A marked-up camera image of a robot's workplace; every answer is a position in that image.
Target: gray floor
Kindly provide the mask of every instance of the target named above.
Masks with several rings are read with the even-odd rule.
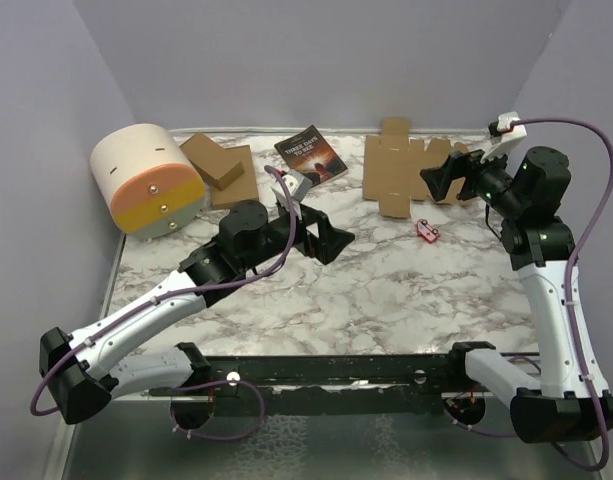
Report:
[[[508,412],[489,402],[484,421],[508,430]],[[238,443],[187,440],[172,433],[164,401],[118,401],[75,432],[65,479],[556,479],[599,478],[567,463],[549,445],[482,438],[444,416],[270,417]],[[215,432],[249,419],[217,419]],[[589,458],[585,445],[572,451]]]

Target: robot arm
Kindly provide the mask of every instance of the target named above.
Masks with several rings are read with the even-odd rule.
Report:
[[[42,336],[42,376],[69,352],[72,355],[79,345],[86,345],[48,381],[66,423],[82,422],[97,414],[111,399],[123,395],[209,381],[210,365],[194,344],[179,344],[163,355],[128,355],[175,322],[230,295],[242,286],[249,270],[284,251],[291,238],[288,202],[298,213],[292,246],[305,256],[326,265],[354,240],[352,233],[334,228],[323,212],[298,203],[308,189],[307,179],[289,172],[282,181],[290,196],[287,199],[283,189],[273,188],[279,218],[269,222],[261,203],[240,202],[220,221],[219,233],[193,251],[150,292],[70,335],[54,328]],[[312,224],[317,224],[318,237],[306,228]],[[200,286],[207,286],[201,294],[196,292]],[[162,294],[167,292],[177,293],[162,300]],[[128,316],[125,321],[103,333],[125,316]]]
[[[548,147],[531,148],[515,177],[506,172],[507,154],[523,137],[511,112],[491,124],[492,146],[452,153],[443,166],[422,170],[435,201],[453,180],[464,178],[458,199],[482,198],[502,217],[501,241],[524,287],[541,357],[539,381],[504,360],[489,344],[460,351],[462,372],[498,397],[509,409],[518,436],[527,443],[590,440],[599,435],[586,378],[603,394],[608,427],[613,427],[613,397],[591,347],[573,268],[573,305],[578,329],[573,332],[564,295],[565,269],[574,248],[570,229],[555,215],[570,182],[568,158]],[[574,335],[578,334],[590,375],[580,369]]]

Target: toy car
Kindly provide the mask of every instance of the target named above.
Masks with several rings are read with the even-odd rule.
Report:
[[[434,243],[439,238],[439,230],[428,224],[428,220],[417,220],[417,236],[422,237],[428,243]]]

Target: table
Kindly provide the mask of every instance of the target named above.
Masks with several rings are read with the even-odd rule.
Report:
[[[227,147],[250,145],[260,201],[273,209],[273,180],[263,166],[282,166],[273,145],[286,136],[214,138]],[[364,138],[327,135],[349,173],[313,189],[304,201],[356,235],[335,262],[322,266],[293,251],[281,273],[177,323],[134,353],[159,353],[182,341],[194,342],[205,355],[435,353],[463,340],[536,351],[527,299],[508,255],[484,224],[483,203],[429,201],[414,204],[412,219],[382,217],[376,202],[362,200]],[[450,138],[472,145],[482,137]],[[151,242],[128,237],[111,312],[153,288],[207,242],[225,213],[207,208],[190,225]],[[418,218],[440,230],[438,242],[416,236]]]

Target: white bolt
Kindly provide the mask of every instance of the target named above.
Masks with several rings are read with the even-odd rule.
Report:
[[[239,373],[237,373],[237,372],[230,372],[228,375],[226,375],[226,380],[234,380],[235,382],[239,382],[239,380],[240,380]],[[234,387],[237,384],[236,383],[229,383],[229,385],[231,387]]]

